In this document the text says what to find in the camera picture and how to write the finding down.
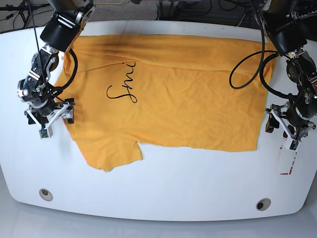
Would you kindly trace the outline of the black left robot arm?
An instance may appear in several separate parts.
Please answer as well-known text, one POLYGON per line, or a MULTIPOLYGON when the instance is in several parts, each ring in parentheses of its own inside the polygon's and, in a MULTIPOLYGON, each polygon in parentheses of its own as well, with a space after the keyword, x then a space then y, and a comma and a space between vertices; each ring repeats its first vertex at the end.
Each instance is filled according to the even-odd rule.
POLYGON ((271 133, 282 126, 286 139, 299 143, 316 127, 311 118, 317 114, 317 67, 308 52, 303 50, 307 40, 292 16, 297 1, 252 0, 250 4, 261 35, 267 36, 276 50, 267 58, 261 57, 260 81, 268 92, 287 100, 284 105, 271 105, 267 110, 269 119, 265 130, 271 133), (277 57, 287 57, 287 75, 296 84, 297 95, 281 93, 266 83, 264 68, 277 57))

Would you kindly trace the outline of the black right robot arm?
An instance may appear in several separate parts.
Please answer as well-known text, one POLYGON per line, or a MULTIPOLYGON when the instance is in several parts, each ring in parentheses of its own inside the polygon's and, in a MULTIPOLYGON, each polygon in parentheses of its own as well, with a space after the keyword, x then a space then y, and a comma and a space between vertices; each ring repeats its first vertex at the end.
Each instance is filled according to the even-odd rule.
POLYGON ((75 78, 78 59, 71 46, 96 9, 92 0, 51 0, 49 4, 54 14, 40 35, 45 44, 33 55, 31 69, 17 87, 17 96, 29 105, 24 112, 28 123, 38 126, 41 138, 52 136, 52 124, 59 117, 74 123, 74 99, 58 96, 75 78), (70 53, 74 69, 64 85, 53 86, 49 79, 58 66, 60 52, 70 53))

